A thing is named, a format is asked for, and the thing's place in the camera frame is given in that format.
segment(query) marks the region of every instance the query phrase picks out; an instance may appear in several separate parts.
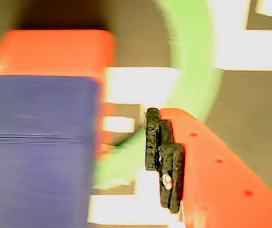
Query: plastic piece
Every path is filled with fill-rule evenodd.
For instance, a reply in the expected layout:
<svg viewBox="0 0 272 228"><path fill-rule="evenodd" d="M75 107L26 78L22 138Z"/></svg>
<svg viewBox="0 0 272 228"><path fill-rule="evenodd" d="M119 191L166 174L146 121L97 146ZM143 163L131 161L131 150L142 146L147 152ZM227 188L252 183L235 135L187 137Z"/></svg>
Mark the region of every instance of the plastic piece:
<svg viewBox="0 0 272 228"><path fill-rule="evenodd" d="M99 84L0 76L0 228L85 227Z"/></svg>
<svg viewBox="0 0 272 228"><path fill-rule="evenodd" d="M103 83L114 37L101 30L15 30L0 44L0 75L89 76Z"/></svg>
<svg viewBox="0 0 272 228"><path fill-rule="evenodd" d="M161 120L156 108L146 113L146 170L158 171L163 208L177 213L183 196L185 154L173 141L171 123Z"/></svg>
<svg viewBox="0 0 272 228"><path fill-rule="evenodd" d="M179 109L161 109L186 151L186 227L271 228L272 191L220 138Z"/></svg>

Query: orange block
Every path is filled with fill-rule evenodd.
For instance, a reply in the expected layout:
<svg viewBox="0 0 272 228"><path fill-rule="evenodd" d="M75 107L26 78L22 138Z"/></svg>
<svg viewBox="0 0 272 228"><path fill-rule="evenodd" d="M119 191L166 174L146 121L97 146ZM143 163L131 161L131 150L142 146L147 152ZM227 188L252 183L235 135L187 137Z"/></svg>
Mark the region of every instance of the orange block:
<svg viewBox="0 0 272 228"><path fill-rule="evenodd" d="M11 31L0 44L0 74L90 76L103 82L114 43L102 30Z"/></svg>

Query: black rubber pad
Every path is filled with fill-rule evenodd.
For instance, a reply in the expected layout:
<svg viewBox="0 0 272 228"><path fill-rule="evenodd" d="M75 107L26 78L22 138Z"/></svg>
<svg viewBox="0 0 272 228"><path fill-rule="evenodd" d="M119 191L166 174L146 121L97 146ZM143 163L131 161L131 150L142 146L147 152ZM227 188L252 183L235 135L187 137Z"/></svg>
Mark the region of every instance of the black rubber pad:
<svg viewBox="0 0 272 228"><path fill-rule="evenodd" d="M160 202L163 208L177 213L183 196L185 152L181 144L173 140L171 123L161 120L156 108L146 113L146 170L158 171ZM172 178L173 187L167 190L163 175Z"/></svg>

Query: gray floor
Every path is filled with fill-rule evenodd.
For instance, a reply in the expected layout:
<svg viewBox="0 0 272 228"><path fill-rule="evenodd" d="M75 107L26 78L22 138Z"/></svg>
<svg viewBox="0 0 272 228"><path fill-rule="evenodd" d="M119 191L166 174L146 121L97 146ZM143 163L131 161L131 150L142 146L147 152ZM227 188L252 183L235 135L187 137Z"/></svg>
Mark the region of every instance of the gray floor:
<svg viewBox="0 0 272 228"><path fill-rule="evenodd" d="M27 26L31 24L30 19L40 19L29 16L27 23L21 23L27 21L27 14L21 12L29 12L29 2L0 0L0 39L9 29ZM117 38L117 66L168 66L166 28L151 0L97 2L101 8L90 3L89 8L99 11L100 16L93 20L98 23L88 18L74 26L106 26L113 32ZM272 18L255 14L254 3L255 0L248 29L272 29ZM53 23L57 25L60 21L55 19ZM207 125L272 189L272 72L224 72L223 85ZM133 188L119 188L105 193L133 194Z"/></svg>

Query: orange plastic part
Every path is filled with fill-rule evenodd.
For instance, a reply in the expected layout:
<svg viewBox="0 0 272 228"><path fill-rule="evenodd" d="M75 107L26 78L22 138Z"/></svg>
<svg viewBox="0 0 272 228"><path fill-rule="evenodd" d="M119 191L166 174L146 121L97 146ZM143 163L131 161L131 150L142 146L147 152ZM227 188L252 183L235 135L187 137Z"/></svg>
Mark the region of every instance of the orange plastic part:
<svg viewBox="0 0 272 228"><path fill-rule="evenodd" d="M102 30L15 30L0 43L0 75L88 76L101 84L97 159L101 155L105 69L115 59L115 39Z"/></svg>
<svg viewBox="0 0 272 228"><path fill-rule="evenodd" d="M160 110L185 147L182 200L187 228L272 228L272 191L203 123Z"/></svg>

